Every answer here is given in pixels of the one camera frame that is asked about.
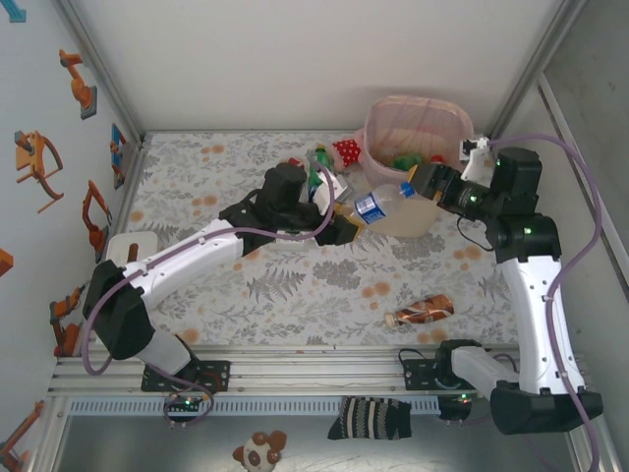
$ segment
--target bottle label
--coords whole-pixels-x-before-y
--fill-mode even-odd
[[[372,224],[379,219],[383,219],[386,214],[382,211],[375,199],[373,198],[373,192],[369,192],[364,197],[356,199],[354,202],[354,208],[356,213],[365,221],[366,224]]]

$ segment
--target black sock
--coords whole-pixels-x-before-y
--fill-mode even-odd
[[[329,440],[400,440],[411,436],[411,404],[387,398],[344,396]]]

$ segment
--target wire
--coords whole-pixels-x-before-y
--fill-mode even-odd
[[[397,358],[400,361],[400,364],[402,364],[402,368],[404,368],[404,361],[402,360],[402,353],[403,352],[414,352],[416,354],[419,354],[420,356],[422,356],[424,359],[428,360],[426,358],[426,356],[424,354],[422,354],[420,351],[418,351],[417,349],[411,349],[410,347],[404,347],[402,349],[400,349],[397,353]]]
[[[332,184],[332,179],[330,177],[329,171],[322,164],[320,164],[319,162],[313,162],[313,164],[314,164],[314,166],[316,168],[318,168],[318,170],[320,170],[323,173],[323,177],[325,178],[325,181],[327,183],[327,188],[329,190],[330,201],[334,202],[334,186]],[[253,192],[253,191],[249,192],[248,193],[248,198],[250,198],[254,193],[255,192]],[[285,239],[285,240],[289,240],[289,241],[305,241],[307,239],[315,237],[317,234],[319,234],[321,231],[323,231],[327,227],[329,222],[331,221],[333,213],[334,213],[334,205],[330,205],[328,207],[328,209],[327,209],[327,213],[325,214],[325,218],[323,219],[323,222],[318,226],[318,228],[315,229],[314,231],[310,232],[310,233],[306,233],[306,234],[303,234],[303,235],[292,236],[290,234],[277,234],[277,233],[273,233],[272,231],[264,231],[262,229],[243,227],[243,228],[225,228],[225,229],[220,229],[218,231],[214,231],[212,233],[209,233],[209,234],[205,235],[204,240],[206,241],[208,239],[216,238],[218,236],[223,236],[225,234],[247,233],[247,234],[258,234],[260,236],[267,236],[267,237],[274,238],[274,239]],[[160,265],[161,263],[163,263],[163,262],[165,262],[165,261],[167,261],[169,259],[172,259],[175,256],[178,256],[182,252],[184,252],[184,251],[186,251],[186,250],[196,246],[197,244],[200,244],[200,239],[199,238],[191,240],[188,243],[183,244],[183,245],[179,246],[178,248],[176,248],[176,249],[174,249],[174,250],[172,250],[172,251],[170,251],[170,252],[160,256],[159,258],[155,259],[154,261],[148,263],[146,265],[146,269],[154,269],[156,266]],[[134,281],[136,278],[138,278],[142,274],[143,274],[143,272],[141,270],[136,270],[132,274],[128,275],[124,279],[122,279],[119,282],[117,282],[113,287],[111,287],[109,290],[107,290],[102,297],[100,297],[100,299],[96,302],[96,304],[92,308],[91,312],[89,313],[89,316],[87,317],[86,328],[84,330],[83,339],[82,339],[82,345],[81,345],[81,356],[83,358],[83,366],[84,366],[84,368],[86,369],[86,372],[89,375],[91,375],[91,376],[100,376],[100,375],[102,375],[107,370],[107,368],[109,367],[109,365],[111,364],[111,361],[113,359],[111,354],[110,354],[107,357],[107,359],[105,360],[105,362],[103,363],[103,365],[100,366],[100,368],[97,369],[97,370],[92,366],[92,364],[91,364],[91,362],[89,360],[89,337],[91,336],[91,332],[93,330],[94,323],[96,321],[96,318],[98,317],[98,314],[100,313],[100,311],[102,310],[104,305],[111,299],[111,297],[113,297],[124,286],[126,286],[130,282]],[[193,424],[197,423],[201,419],[205,418],[209,414],[209,412],[213,409],[214,399],[213,399],[213,396],[212,396],[211,392],[207,388],[199,385],[198,383],[191,383],[191,382],[188,382],[188,381],[184,381],[182,379],[178,379],[178,378],[176,378],[174,376],[171,376],[170,374],[162,371],[161,369],[159,369],[156,366],[151,366],[149,364],[147,364],[147,365],[151,369],[153,369],[157,374],[159,374],[160,376],[164,377],[165,379],[168,379],[171,382],[176,382],[178,384],[182,384],[182,385],[188,386],[190,388],[197,389],[197,390],[205,393],[207,396],[209,396],[209,399],[211,401],[210,407],[207,408],[197,418],[195,418],[194,420],[191,420],[190,422],[187,422],[186,424],[192,426]],[[170,417],[168,417],[168,414],[167,414],[167,408],[168,408],[167,405],[168,405],[168,403],[166,403],[166,405],[164,405],[164,417],[168,421],[172,422],[172,419]]]
[[[457,220],[456,220],[456,229],[458,229],[458,230],[459,230],[459,234],[460,234],[461,236],[463,236],[463,239],[466,239],[466,240],[470,241],[471,243],[476,244],[476,245],[477,245],[479,248],[481,248],[483,251],[486,251],[486,252],[488,252],[488,253],[491,253],[491,252],[493,251],[493,247],[492,247],[492,246],[489,246],[489,247],[483,246],[483,245],[482,245],[481,243],[479,243],[478,241],[473,240],[472,238],[470,238],[469,236],[466,236],[466,235],[463,233],[463,230],[461,230],[461,220],[462,220],[462,219],[463,219],[463,216],[459,216],[459,219],[457,219]]]
[[[518,365],[515,363],[515,359],[513,359],[513,357],[511,357],[509,354],[507,354],[506,352],[499,352],[497,353],[495,356],[493,356],[493,358],[497,361],[498,359],[506,359],[507,361],[509,361],[511,363],[511,367],[513,368],[513,372],[517,373],[518,372]]]
[[[554,316],[553,316],[553,297],[556,291],[559,288],[561,282],[565,279],[566,275],[574,268],[579,261],[584,258],[595,246],[600,235],[602,234],[602,211],[600,208],[600,195],[599,190],[597,189],[597,184],[594,179],[594,175],[592,171],[586,165],[583,156],[574,148],[567,145],[563,140],[551,135],[545,135],[540,133],[533,133],[527,135],[521,135],[514,138],[506,138],[501,140],[490,141],[489,145],[491,147],[510,145],[512,143],[527,141],[527,140],[544,140],[551,143],[554,143],[563,150],[565,150],[568,158],[571,159],[583,172],[583,175],[588,183],[588,187],[590,188],[590,194],[592,195],[592,200],[594,203],[594,223],[595,230],[592,235],[592,239],[588,242],[588,244],[566,264],[561,268],[557,276],[548,286],[548,292],[546,293],[545,298],[545,316],[546,316],[546,326],[548,328],[548,338],[550,341],[550,348],[552,350],[552,354],[555,358],[555,362],[557,364],[557,369],[559,370],[559,375],[561,376],[561,381],[563,382],[572,402],[574,403],[575,408],[579,412],[579,416],[583,421],[583,426],[588,435],[588,441],[590,442],[590,449],[592,451],[592,464],[590,465],[589,472],[596,472],[599,470],[600,464],[600,449],[599,449],[599,441],[597,439],[597,432],[594,429],[594,425],[590,421],[590,417],[586,412],[581,399],[577,395],[577,392],[574,389],[572,383],[570,383],[570,378],[568,377],[568,373],[566,371],[566,366],[563,362],[563,358],[561,357],[561,350],[559,349],[559,342],[557,339],[557,333],[555,332],[554,326]]]
[[[182,427],[186,428],[188,426],[192,426],[195,425],[196,423],[201,422],[202,420],[204,420],[207,415],[209,415],[209,413],[214,409],[214,395],[212,394],[211,391],[209,391],[208,388],[205,388],[202,385],[199,385],[198,383],[192,383],[192,382],[188,382],[188,381],[184,381],[183,379],[178,379],[175,376],[171,376],[170,374],[168,374],[165,371],[162,371],[161,369],[159,369],[156,366],[151,366],[150,364],[147,364],[151,369],[153,369],[157,374],[159,374],[161,377],[168,379],[171,382],[176,382],[177,384],[181,384],[181,385],[185,385],[188,387],[188,389],[196,389],[199,390],[201,392],[203,392],[205,394],[205,396],[207,396],[207,399],[209,400],[209,406],[205,409],[205,411],[203,411],[199,416],[197,416],[196,418],[190,420],[190,421],[186,421],[185,423],[183,423]],[[177,404],[179,402],[178,399],[173,399],[171,401],[167,401],[164,403],[164,407],[162,409],[162,415],[164,417],[164,419],[166,421],[168,421],[171,425],[171,428],[174,426],[174,420],[168,415],[168,409]]]

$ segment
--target plastic bottle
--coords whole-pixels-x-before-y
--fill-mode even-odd
[[[408,182],[401,185],[380,185],[377,189],[354,200],[354,211],[350,219],[372,224],[399,210],[404,200],[414,195],[415,191]]]

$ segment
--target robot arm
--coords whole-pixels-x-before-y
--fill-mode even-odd
[[[467,146],[469,164],[478,165],[486,143]],[[545,318],[546,292],[561,269],[559,237],[551,218],[535,212],[542,164],[535,152],[503,149],[489,187],[477,172],[463,174],[441,164],[411,170],[415,191],[449,212],[486,226],[497,266],[507,281],[518,316],[521,372],[514,375],[476,341],[445,341],[436,353],[437,376],[445,384],[463,379],[490,399],[497,428],[504,434],[569,431],[581,424],[559,374],[550,337],[557,338],[566,375],[591,417],[602,412],[600,395],[585,390],[566,326],[561,293],[553,303],[553,333]]]
[[[86,319],[90,319],[96,303],[113,286],[128,280],[93,321],[94,330],[112,358],[138,357],[166,374],[194,382],[195,355],[181,339],[152,326],[148,312],[203,273],[275,240],[252,231],[234,232],[234,228],[273,234],[279,230],[300,232],[320,227],[326,220],[320,208],[299,202],[306,178],[303,169],[279,164],[266,172],[261,189],[221,211],[218,218],[184,241],[125,267],[117,267],[111,261],[98,265],[86,296]],[[320,245],[346,244],[354,240],[357,232],[354,224],[337,215],[316,239]]]

